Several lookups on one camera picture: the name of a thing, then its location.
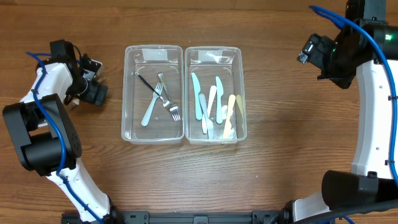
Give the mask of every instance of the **yellow knife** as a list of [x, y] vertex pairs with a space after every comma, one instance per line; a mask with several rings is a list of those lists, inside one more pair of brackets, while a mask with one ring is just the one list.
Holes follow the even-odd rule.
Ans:
[[231, 116], [233, 113], [234, 109], [234, 104], [235, 104], [235, 95], [230, 95], [228, 99], [228, 109], [226, 112], [226, 120], [225, 120], [225, 127], [224, 127], [224, 133], [223, 133], [223, 139], [228, 139], [229, 135], [233, 132], [232, 130], [232, 124], [231, 124]]

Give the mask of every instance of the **clear plastic bin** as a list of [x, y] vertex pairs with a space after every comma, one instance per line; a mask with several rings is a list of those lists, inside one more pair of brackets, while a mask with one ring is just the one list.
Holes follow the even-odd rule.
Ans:
[[[195, 116], [195, 94], [191, 73], [197, 75], [201, 92], [206, 96], [210, 87], [216, 85], [219, 76], [224, 94], [221, 105], [228, 105], [229, 96], [236, 95], [236, 102], [231, 116], [232, 132], [229, 139], [222, 139], [225, 116], [222, 124], [216, 123], [215, 98], [211, 107], [210, 119], [214, 125], [214, 139], [203, 134], [202, 122]], [[243, 82], [243, 65], [241, 51], [236, 47], [189, 47], [185, 51], [185, 135], [191, 144], [234, 144], [247, 136], [246, 102]]]
[[[172, 100], [178, 105], [180, 121], [174, 121], [160, 99], [156, 100], [144, 127], [141, 121], [153, 92], [135, 76], [138, 72], [153, 87], [164, 74]], [[162, 96], [167, 99], [165, 91]], [[126, 48], [124, 58], [123, 111], [121, 136], [133, 144], [175, 144], [184, 137], [183, 50], [171, 45], [138, 45]]]

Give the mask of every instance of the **metal fork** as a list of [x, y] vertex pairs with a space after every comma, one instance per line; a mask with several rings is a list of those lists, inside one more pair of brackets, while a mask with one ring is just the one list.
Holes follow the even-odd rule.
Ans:
[[[140, 75], [136, 72], [136, 76], [145, 83], [145, 85], [147, 85], [154, 93], [158, 94], [154, 88]], [[168, 101], [165, 100], [160, 94], [159, 98], [163, 101], [163, 107], [166, 108], [167, 110], [170, 111], [170, 113], [172, 114], [173, 120], [174, 121], [180, 121], [181, 117], [180, 117], [180, 113], [178, 112], [178, 106], [173, 102], [173, 101]]]
[[166, 109], [170, 110], [170, 113], [172, 114], [174, 121], [180, 121], [181, 117], [180, 117], [180, 112], [178, 110], [178, 106], [170, 98], [169, 91], [167, 90], [166, 83], [164, 81], [163, 73], [159, 72], [157, 74], [157, 76], [159, 77], [160, 81], [162, 82], [164, 90], [167, 95], [167, 98], [169, 99], [169, 101], [167, 101], [167, 100], [164, 100], [163, 98], [161, 98], [163, 100], [163, 106]]

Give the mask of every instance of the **wooden tabletop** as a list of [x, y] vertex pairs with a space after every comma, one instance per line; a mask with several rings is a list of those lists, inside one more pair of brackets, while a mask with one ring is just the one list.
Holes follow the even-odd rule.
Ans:
[[[397, 25], [398, 15], [387, 20]], [[309, 10], [0, 6], [0, 108], [19, 102], [35, 80], [37, 63], [25, 51], [49, 52], [50, 41], [69, 40], [105, 67], [103, 107], [82, 103], [69, 116], [85, 167], [121, 210], [279, 210], [320, 190], [326, 171], [349, 171], [356, 149], [357, 82], [341, 90], [296, 61], [315, 32], [333, 38], [338, 30]], [[142, 44], [240, 48], [247, 139], [232, 146], [123, 141], [124, 50]], [[21, 166], [0, 119], [0, 223], [59, 223], [74, 211], [55, 184]], [[397, 216], [393, 210], [352, 219], [396, 223]]]

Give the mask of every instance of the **green light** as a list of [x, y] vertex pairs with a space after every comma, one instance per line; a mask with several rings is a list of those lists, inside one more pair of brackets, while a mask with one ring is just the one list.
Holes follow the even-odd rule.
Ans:
[[389, 35], [389, 34], [386, 35], [386, 40], [392, 40], [392, 38], [393, 38], [392, 35]]

